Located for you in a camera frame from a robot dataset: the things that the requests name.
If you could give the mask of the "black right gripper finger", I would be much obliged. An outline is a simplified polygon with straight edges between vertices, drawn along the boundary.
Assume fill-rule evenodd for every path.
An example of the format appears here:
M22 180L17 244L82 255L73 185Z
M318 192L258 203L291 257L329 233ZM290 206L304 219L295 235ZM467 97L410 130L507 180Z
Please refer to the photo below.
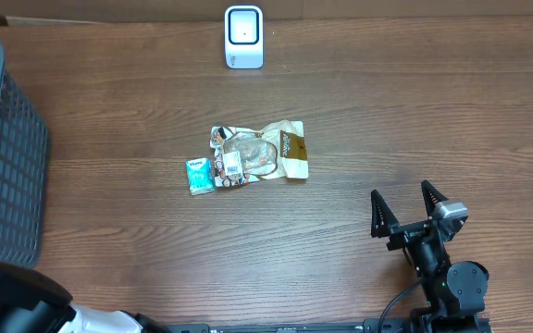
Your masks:
M427 216L432 216L438 203L447 201L448 198L438 191L428 180L421 182L421 190L423 193L424 203L426 207Z
M394 228L399 227L399 221L390 210L385 200L377 190L371 192L372 222L371 237L389 237Z

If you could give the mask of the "brown white snack bag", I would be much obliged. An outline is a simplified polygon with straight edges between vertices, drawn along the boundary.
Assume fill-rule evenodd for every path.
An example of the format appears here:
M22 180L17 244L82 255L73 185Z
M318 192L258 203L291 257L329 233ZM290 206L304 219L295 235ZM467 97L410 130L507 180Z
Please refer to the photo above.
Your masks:
M309 177L301 121L281 120L261 130L213 127L210 147L214 150L214 181L219 188Z

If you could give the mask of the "teal tissue pack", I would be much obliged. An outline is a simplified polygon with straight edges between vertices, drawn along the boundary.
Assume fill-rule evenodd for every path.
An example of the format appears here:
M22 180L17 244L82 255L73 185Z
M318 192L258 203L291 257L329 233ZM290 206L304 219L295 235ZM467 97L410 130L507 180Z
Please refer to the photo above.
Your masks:
M200 195L215 190L210 161L206 157L185 162L191 195Z

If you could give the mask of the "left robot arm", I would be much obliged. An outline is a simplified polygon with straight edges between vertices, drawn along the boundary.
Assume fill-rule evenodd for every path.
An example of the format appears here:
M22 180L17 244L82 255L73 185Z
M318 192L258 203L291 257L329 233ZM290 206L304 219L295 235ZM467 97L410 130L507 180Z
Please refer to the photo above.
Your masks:
M0 333L168 333L142 314L77 305L60 284L35 270L0 262Z

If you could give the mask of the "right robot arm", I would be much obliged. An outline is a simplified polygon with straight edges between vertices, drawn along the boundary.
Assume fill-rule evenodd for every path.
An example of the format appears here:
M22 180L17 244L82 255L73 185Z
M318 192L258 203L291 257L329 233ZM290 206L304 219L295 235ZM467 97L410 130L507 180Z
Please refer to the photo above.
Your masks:
M382 195L370 193L371 236L386 238L387 249L403 252L415 270L417 281L395 296L372 326L377 332L490 332L490 321L480 319L490 273L478 262L452 263L445 244L465 225L466 205L450 200L429 181L421 182L427 218L403 225ZM413 290L420 288L427 300L425 308L415 308L394 325L387 321L392 307Z

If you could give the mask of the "white barcode scanner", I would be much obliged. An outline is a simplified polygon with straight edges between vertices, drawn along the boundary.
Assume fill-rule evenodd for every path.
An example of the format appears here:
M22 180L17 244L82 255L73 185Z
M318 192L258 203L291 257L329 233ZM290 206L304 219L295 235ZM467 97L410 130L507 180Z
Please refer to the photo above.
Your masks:
M232 69L264 65L264 19L260 7L236 5L224 14L225 60Z

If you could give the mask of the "grey plastic mesh basket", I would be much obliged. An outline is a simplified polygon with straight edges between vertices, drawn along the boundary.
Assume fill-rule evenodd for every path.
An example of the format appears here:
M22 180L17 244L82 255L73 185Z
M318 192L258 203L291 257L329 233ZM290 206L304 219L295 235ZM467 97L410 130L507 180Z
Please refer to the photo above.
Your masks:
M51 135L6 69L0 44L0 261L33 268L41 254Z

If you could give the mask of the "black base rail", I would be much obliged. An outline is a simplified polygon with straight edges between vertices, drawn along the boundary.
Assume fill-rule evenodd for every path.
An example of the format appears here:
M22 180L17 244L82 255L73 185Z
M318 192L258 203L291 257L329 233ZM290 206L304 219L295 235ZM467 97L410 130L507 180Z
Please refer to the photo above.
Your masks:
M221 326L211 327L208 324L167 325L165 329L171 333L376 333L379 319L367 318L361 323L326 323L326 324L277 324L277 325L249 325L249 326ZM464 327L448 328L441 325L432 332L493 332L488 319L479 319L477 328L471 324ZM383 333L424 332L421 329L409 327L403 318L385 319L382 325Z

